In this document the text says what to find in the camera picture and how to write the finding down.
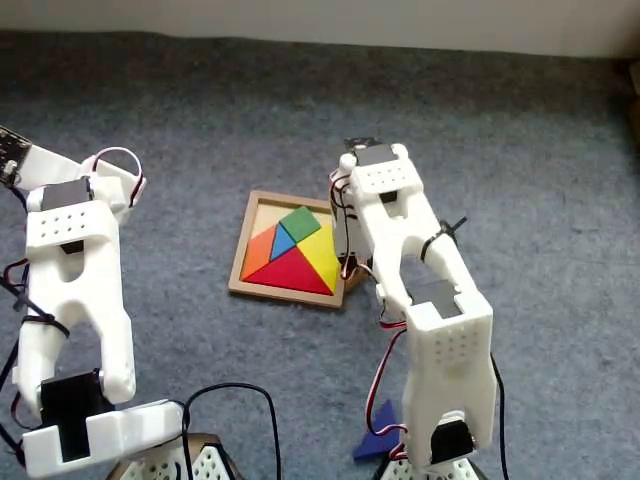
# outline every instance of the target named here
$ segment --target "dark blue triangle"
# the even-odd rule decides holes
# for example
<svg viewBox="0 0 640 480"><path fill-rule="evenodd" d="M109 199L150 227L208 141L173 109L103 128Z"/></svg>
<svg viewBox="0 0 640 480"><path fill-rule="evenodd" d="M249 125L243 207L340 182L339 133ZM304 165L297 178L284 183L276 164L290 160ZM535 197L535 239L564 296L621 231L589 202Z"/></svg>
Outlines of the dark blue triangle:
<svg viewBox="0 0 640 480"><path fill-rule="evenodd" d="M278 258L283 253L288 252L296 246L296 242L289 236L282 224L278 223L276 227L276 237L273 240L273 248L271 249L271 261Z"/></svg>
<svg viewBox="0 0 640 480"><path fill-rule="evenodd" d="M373 418L373 428L380 430L387 425L396 423L396 416L393 412L391 400L387 400L382 407L378 409ZM354 460L364 460L389 453L400 441L400 431L398 429L391 430L382 437L377 437L371 432L362 439L358 447L353 450Z"/></svg>

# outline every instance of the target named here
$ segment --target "gray carpet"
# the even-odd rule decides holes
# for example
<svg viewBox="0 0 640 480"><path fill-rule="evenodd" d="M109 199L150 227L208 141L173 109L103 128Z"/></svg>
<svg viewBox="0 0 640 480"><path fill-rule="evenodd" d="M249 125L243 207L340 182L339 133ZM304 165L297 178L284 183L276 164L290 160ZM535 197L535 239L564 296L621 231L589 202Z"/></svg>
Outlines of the gray carpet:
<svg viewBox="0 0 640 480"><path fill-rule="evenodd" d="M376 135L407 145L441 217L469 216L460 248L495 310L512 478L637 478L640 169L631 88L612 62L11 33L0 59L1 123L77 160L125 145L144 161L150 183L122 231L136 402L256 382L275 398L287 478L370 478L376 464L350 452L388 340L371 285L341 312L226 285L249 191L323 197L342 139ZM22 256L23 216L5 195L8 263ZM418 280L415 263L406 271ZM5 354L19 324L10 304ZM95 335L72 337L61 370L94 367ZM398 406L405 349L380 398ZM261 398L213 394L194 429L219 433L248 478L274 477ZM499 479L495 440L476 460ZM23 475L0 462L4 478Z"/></svg>

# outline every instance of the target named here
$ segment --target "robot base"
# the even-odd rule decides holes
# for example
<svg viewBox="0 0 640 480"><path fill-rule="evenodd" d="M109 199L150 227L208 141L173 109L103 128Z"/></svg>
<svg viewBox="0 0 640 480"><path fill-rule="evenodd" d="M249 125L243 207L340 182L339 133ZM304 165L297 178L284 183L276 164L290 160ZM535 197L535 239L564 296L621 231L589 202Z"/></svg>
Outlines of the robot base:
<svg viewBox="0 0 640 480"><path fill-rule="evenodd" d="M487 480L487 477L465 458L433 467L424 475L417 474L406 460L389 462L379 480Z"/></svg>
<svg viewBox="0 0 640 480"><path fill-rule="evenodd" d="M189 453L196 480L243 480L216 435L189 434ZM144 452L144 457L120 462L106 480L186 480L182 441L177 439Z"/></svg>

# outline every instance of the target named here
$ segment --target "white 3d-printed robot arm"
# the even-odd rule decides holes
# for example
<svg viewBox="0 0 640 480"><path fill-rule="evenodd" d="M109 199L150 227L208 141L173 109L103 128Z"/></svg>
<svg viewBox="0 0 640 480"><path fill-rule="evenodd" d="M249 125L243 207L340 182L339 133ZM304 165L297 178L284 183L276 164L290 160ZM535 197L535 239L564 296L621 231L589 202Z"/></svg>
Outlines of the white 3d-printed robot arm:
<svg viewBox="0 0 640 480"><path fill-rule="evenodd" d="M453 238L442 234L406 148L354 144L331 182L337 256L347 265L350 256L372 257L379 301L390 316L406 321L411 365L403 443L410 462L424 470L488 446L496 394L493 312ZM454 313L439 312L431 301L415 304L400 276L407 255L448 281ZM441 448L447 443L451 448Z"/></svg>
<svg viewBox="0 0 640 480"><path fill-rule="evenodd" d="M129 153L138 174L100 160ZM29 192L26 257L30 309L20 329L13 383L42 426L23 435L27 473L48 477L118 460L175 439L182 408L159 401L115 411L135 394L131 320L124 309L119 226L145 187L139 160L112 147L81 164L0 127L0 182ZM87 320L102 364L56 377L66 333Z"/></svg>
<svg viewBox="0 0 640 480"><path fill-rule="evenodd" d="M69 330L80 320L91 322L100 337L104 395L115 404L135 394L118 227L130 213L127 199L138 177L103 161L94 172L94 163L90 157L78 164L34 145L18 172L17 186L31 189L26 241L29 298ZM146 181L141 182L136 197ZM14 382L36 417L42 407L40 385L54 376L64 340L62 332L44 324L25 323L20 330Z"/></svg>

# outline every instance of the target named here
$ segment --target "white plastic bracket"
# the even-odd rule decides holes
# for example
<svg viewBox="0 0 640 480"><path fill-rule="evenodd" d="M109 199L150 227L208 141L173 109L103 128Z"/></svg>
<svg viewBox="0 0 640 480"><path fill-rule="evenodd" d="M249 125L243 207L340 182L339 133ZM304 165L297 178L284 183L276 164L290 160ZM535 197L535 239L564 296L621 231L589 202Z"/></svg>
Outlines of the white plastic bracket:
<svg viewBox="0 0 640 480"><path fill-rule="evenodd" d="M25 433L22 439L29 476L69 473L168 442L182 431L182 407L161 400L95 415L87 418L86 424L91 455L70 462L63 461L57 426Z"/></svg>

